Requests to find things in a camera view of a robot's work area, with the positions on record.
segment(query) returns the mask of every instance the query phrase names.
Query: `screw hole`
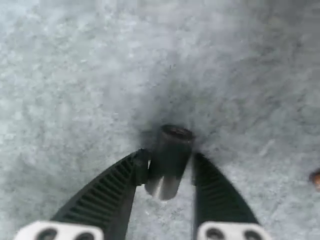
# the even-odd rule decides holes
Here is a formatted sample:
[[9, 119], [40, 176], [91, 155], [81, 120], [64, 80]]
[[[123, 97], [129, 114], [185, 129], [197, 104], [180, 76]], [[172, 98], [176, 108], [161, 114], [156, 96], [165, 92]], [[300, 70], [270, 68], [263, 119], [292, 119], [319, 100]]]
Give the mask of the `screw hole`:
[[208, 240], [224, 240], [224, 234], [217, 228], [210, 228], [206, 231], [206, 237]]
[[40, 232], [36, 240], [54, 240], [57, 235], [57, 231], [53, 228], [48, 228]]
[[246, 231], [244, 237], [246, 240], [263, 240], [257, 232], [252, 230]]
[[85, 232], [77, 236], [75, 240], [94, 240], [94, 239], [95, 237], [91, 233]]

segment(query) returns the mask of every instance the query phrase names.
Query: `gray carpet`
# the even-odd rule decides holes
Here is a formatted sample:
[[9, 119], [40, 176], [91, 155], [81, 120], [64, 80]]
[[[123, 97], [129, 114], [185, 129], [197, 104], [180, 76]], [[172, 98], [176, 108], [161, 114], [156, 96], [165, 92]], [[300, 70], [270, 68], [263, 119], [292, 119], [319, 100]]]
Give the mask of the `gray carpet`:
[[[182, 124], [277, 240], [320, 239], [320, 4], [0, 0], [0, 239]], [[193, 188], [128, 240], [190, 239]]]

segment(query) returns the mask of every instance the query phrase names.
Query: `black cylinder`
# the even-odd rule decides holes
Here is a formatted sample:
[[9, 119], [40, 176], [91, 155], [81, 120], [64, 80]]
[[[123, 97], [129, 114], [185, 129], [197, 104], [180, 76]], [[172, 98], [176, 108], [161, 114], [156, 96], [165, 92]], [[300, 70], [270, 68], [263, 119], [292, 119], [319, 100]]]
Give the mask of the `black cylinder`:
[[152, 152], [146, 191], [160, 200], [176, 196], [180, 181], [192, 154], [194, 135], [191, 131], [175, 126], [161, 127]]

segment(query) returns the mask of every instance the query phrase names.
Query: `ridged grip pad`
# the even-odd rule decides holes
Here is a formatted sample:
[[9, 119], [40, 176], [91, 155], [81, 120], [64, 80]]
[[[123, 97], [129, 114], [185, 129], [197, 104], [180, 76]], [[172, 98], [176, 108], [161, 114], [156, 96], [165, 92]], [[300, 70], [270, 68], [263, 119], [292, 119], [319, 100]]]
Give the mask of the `ridged grip pad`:
[[226, 177], [202, 154], [194, 156], [195, 226], [204, 222], [255, 223], [258, 221]]

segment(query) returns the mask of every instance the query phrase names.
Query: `small brown object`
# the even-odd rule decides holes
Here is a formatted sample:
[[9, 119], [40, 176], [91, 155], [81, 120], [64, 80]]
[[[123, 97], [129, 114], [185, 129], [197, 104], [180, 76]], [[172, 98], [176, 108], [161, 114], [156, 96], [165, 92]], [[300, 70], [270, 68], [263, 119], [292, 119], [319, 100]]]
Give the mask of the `small brown object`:
[[316, 172], [312, 173], [310, 175], [310, 180], [316, 187], [318, 191], [320, 191], [320, 170], [317, 170]]

